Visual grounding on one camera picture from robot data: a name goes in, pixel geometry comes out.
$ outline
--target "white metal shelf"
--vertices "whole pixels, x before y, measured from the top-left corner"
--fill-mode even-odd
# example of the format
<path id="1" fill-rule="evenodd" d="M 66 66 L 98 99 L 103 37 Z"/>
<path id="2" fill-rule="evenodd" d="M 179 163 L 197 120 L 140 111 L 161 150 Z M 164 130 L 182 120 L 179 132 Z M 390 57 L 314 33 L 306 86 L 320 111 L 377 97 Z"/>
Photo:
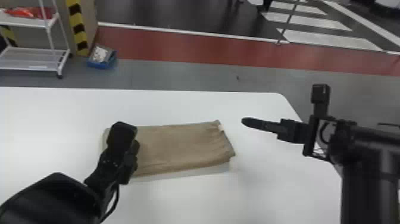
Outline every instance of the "white metal shelf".
<path id="1" fill-rule="evenodd" d="M 38 0 L 38 2 L 42 15 L 46 18 L 43 0 Z M 3 10 L 0 10 L 0 25 L 43 28 L 46 30 L 50 44 L 50 49 L 17 48 L 11 46 L 9 40 L 5 38 L 5 35 L 3 35 L 4 41 L 8 46 L 0 53 L 0 69 L 56 71 L 57 77 L 59 79 L 63 78 L 62 70 L 67 58 L 70 56 L 71 50 L 58 12 L 57 3 L 55 0 L 52 0 L 52 2 L 55 14 L 51 19 L 41 20 L 37 18 L 13 17 L 4 13 Z M 54 48 L 51 28 L 57 21 L 60 23 L 61 32 L 64 36 L 65 45 L 67 46 L 67 49 L 65 50 L 57 50 Z"/>
<path id="2" fill-rule="evenodd" d="M 0 25 L 45 29 L 47 23 L 47 27 L 51 29 L 51 27 L 59 19 L 59 17 L 60 15 L 58 13 L 55 13 L 50 20 L 41 20 L 38 18 L 21 18 L 8 15 L 7 13 L 0 10 Z"/>
<path id="3" fill-rule="evenodd" d="M 69 53 L 69 49 L 53 51 L 8 46 L 0 55 L 0 69 L 58 71 L 63 68 Z"/>

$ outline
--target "red floor strip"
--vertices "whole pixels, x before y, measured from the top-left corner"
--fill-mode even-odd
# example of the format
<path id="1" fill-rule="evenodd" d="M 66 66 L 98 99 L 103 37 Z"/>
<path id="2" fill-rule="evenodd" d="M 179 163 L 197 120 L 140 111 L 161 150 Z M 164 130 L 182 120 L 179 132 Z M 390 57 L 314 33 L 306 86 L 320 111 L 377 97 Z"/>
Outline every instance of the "red floor strip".
<path id="1" fill-rule="evenodd" d="M 118 58 L 400 76 L 400 56 L 351 49 L 99 27 Z"/>

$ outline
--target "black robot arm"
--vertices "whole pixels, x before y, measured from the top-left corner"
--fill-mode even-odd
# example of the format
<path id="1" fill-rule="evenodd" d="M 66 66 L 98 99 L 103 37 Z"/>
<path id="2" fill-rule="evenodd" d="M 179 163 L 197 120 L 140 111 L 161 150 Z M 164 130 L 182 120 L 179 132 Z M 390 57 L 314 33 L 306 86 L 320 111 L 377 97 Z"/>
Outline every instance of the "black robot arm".
<path id="1" fill-rule="evenodd" d="M 95 171 L 84 184 L 53 173 L 15 194 L 0 206 L 0 224 L 97 224 L 115 209 L 119 185 L 138 168 L 136 127 L 115 123 Z M 107 211 L 112 198 L 113 205 Z"/>
<path id="2" fill-rule="evenodd" d="M 400 135 L 328 116 L 329 99 L 328 85 L 313 85 L 314 114 L 308 123 L 286 119 L 275 123 L 249 117 L 242 123 L 276 133 L 279 140 L 304 145 L 306 157 L 342 167 L 342 224 L 397 224 Z M 329 124 L 335 131 L 326 140 L 324 131 Z M 317 136 L 326 145 L 324 149 L 314 148 Z"/>

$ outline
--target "white floor marking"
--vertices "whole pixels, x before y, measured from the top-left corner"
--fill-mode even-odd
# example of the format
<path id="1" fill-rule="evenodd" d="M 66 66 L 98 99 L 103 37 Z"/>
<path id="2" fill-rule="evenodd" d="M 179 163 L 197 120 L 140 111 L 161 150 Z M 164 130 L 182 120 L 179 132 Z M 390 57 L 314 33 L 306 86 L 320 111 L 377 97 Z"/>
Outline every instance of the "white floor marking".
<path id="1" fill-rule="evenodd" d="M 120 23 L 107 23 L 107 22 L 99 22 L 99 26 L 105 27 L 118 27 L 124 29 L 136 29 L 136 30 L 150 30 L 150 31 L 159 31 L 159 32 L 167 32 L 167 33 L 181 33 L 188 35 L 198 35 L 198 36 L 212 36 L 217 38 L 230 38 L 230 39 L 240 39 L 240 40 L 249 40 L 249 41 L 263 41 L 263 42 L 277 42 L 276 39 L 269 38 L 253 38 L 249 36 L 236 36 L 236 35 L 225 35 L 219 33 L 207 33 L 207 32 L 197 32 L 190 30 L 176 30 L 176 29 L 167 29 L 167 28 L 157 28 L 157 27 L 148 27 L 148 26 L 136 26 L 129 24 L 120 24 Z"/>
<path id="2" fill-rule="evenodd" d="M 267 20 L 269 21 L 276 21 L 285 23 L 288 18 L 289 14 L 282 14 L 282 13 L 263 13 L 262 14 Z M 312 17 L 304 17 L 299 15 L 292 16 L 290 23 L 292 24 L 300 24 L 306 26 L 314 26 L 314 27 L 322 27 L 328 29 L 339 29 L 339 30 L 347 30 L 351 31 L 350 28 L 346 27 L 342 23 L 334 20 L 327 20 L 324 18 L 312 18 Z"/>
<path id="3" fill-rule="evenodd" d="M 338 10 L 339 12 L 347 15 L 348 17 L 354 19 L 355 21 L 361 23 L 362 25 L 368 27 L 372 31 L 376 32 L 380 36 L 383 36 L 384 38 L 388 39 L 389 41 L 393 42 L 397 46 L 400 46 L 400 38 L 393 33 L 381 28 L 380 26 L 366 20 L 365 18 L 357 15 L 356 13 L 353 13 L 352 11 L 348 10 L 347 8 L 339 5 L 336 2 L 330 2 L 330 1 L 323 1 L 325 4 L 331 6 L 332 8 Z"/>
<path id="4" fill-rule="evenodd" d="M 382 51 L 382 49 L 380 49 L 378 46 L 363 38 L 352 38 L 322 33 L 309 33 L 296 30 L 286 30 L 284 36 L 290 42 Z"/>
<path id="5" fill-rule="evenodd" d="M 292 10 L 295 4 L 284 3 L 284 2 L 272 2 L 271 7 L 273 8 L 281 8 L 284 10 Z M 321 15 L 327 15 L 324 11 L 320 10 L 317 7 L 311 7 L 306 5 L 297 5 L 296 11 L 304 12 L 304 13 L 315 13 Z"/>
<path id="6" fill-rule="evenodd" d="M 250 2 L 250 4 L 252 4 L 252 5 L 262 5 L 263 4 L 263 0 L 247 0 L 247 1 Z"/>

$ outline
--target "folded towel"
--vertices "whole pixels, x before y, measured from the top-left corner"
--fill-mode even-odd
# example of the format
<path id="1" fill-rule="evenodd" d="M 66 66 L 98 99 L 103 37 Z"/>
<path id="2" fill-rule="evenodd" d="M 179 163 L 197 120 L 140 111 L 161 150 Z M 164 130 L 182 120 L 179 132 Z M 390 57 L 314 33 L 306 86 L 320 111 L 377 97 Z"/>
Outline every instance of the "folded towel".
<path id="1" fill-rule="evenodd" d="M 140 143 L 133 176 L 148 176 L 229 162 L 235 151 L 221 123 L 137 127 Z"/>

